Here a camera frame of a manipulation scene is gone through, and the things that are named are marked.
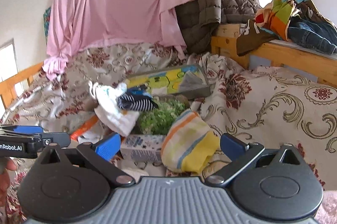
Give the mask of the person's left hand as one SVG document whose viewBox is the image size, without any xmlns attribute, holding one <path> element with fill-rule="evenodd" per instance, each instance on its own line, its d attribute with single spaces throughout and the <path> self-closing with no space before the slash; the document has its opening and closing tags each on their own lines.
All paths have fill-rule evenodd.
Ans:
<svg viewBox="0 0 337 224">
<path fill-rule="evenodd" d="M 6 158 L 6 167 L 3 173 L 1 174 L 1 207 L 4 207 L 6 203 L 7 189 L 10 186 L 10 176 L 8 171 L 16 171 L 17 164 L 10 158 Z"/>
</svg>

